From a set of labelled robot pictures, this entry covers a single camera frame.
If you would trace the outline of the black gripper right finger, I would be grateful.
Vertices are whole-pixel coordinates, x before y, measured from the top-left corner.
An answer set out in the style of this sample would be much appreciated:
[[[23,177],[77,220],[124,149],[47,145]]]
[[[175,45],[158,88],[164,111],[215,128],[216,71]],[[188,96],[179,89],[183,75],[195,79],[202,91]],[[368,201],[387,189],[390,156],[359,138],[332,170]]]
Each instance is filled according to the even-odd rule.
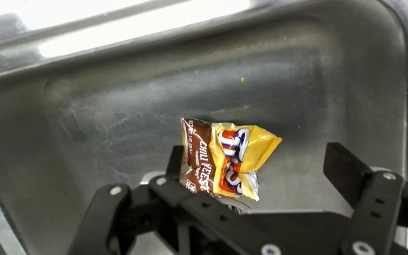
[[[408,255],[396,242],[397,228],[408,228],[408,181],[373,170],[336,142],[326,146],[324,173],[353,208],[341,255]]]

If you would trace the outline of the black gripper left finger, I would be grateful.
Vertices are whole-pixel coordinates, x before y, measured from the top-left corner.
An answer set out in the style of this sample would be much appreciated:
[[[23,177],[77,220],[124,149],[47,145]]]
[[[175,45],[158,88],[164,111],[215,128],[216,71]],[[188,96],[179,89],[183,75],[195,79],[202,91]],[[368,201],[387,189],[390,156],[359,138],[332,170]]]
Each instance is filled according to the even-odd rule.
[[[148,232],[175,255],[283,255],[273,234],[209,194],[185,189],[179,183],[183,159],[185,149],[176,146],[166,172],[149,183],[101,187],[69,255],[130,255]]]

